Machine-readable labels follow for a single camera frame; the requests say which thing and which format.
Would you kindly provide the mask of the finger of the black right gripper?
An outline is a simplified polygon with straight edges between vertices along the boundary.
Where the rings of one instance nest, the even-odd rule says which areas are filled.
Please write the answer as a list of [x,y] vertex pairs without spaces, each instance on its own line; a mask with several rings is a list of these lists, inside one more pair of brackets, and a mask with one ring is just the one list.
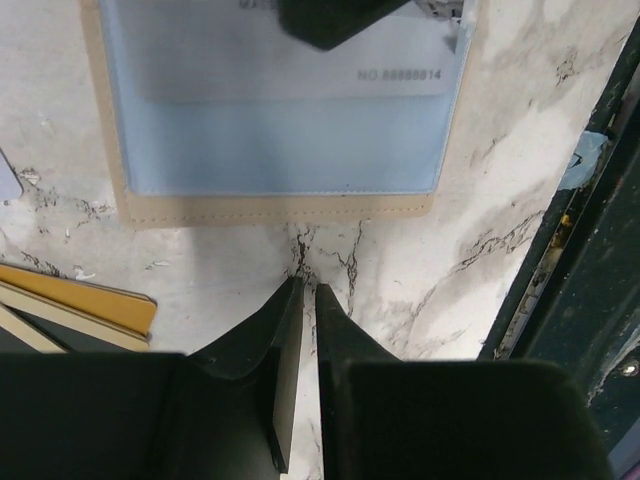
[[407,3],[407,0],[281,0],[277,2],[277,14],[288,35],[329,51]]

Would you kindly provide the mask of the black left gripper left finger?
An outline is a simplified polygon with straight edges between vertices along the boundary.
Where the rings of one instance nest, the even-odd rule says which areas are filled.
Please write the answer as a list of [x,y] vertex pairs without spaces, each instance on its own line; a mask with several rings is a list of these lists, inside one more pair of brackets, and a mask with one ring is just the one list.
[[1,357],[5,479],[277,479],[290,465],[303,283],[199,351]]

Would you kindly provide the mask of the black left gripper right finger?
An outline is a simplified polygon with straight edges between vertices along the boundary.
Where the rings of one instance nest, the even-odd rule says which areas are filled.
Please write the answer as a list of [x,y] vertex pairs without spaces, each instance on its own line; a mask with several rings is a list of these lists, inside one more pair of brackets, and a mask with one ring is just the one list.
[[573,379],[536,361],[403,361],[315,293],[328,479],[609,479]]

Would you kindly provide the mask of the gold card stack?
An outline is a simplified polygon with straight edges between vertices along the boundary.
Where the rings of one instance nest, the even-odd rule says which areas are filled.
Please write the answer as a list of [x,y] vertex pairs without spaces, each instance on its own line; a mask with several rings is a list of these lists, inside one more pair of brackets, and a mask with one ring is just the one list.
[[1,330],[36,351],[143,352],[156,311],[143,294],[1,266]]

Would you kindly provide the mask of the single silver card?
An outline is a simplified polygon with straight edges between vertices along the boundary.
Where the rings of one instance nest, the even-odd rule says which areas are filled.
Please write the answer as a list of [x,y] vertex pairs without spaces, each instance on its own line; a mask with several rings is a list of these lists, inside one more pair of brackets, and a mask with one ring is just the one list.
[[409,3],[323,52],[273,1],[117,1],[138,93],[207,102],[429,96],[453,85],[459,25]]

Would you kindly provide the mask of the beige card holder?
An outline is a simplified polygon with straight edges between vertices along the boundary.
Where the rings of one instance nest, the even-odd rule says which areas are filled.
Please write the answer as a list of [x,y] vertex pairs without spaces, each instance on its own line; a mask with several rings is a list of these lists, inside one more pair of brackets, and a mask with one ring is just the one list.
[[135,229],[402,218],[430,207],[476,30],[476,1],[408,1],[459,25],[444,94],[153,101],[131,75],[117,1],[79,5],[121,221]]

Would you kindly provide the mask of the silver VIP card stack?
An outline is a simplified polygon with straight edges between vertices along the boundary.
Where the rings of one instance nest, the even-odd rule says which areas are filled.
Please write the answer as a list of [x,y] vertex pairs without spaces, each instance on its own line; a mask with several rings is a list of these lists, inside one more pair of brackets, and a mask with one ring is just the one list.
[[14,201],[23,195],[23,187],[10,165],[6,154],[0,149],[0,200]]

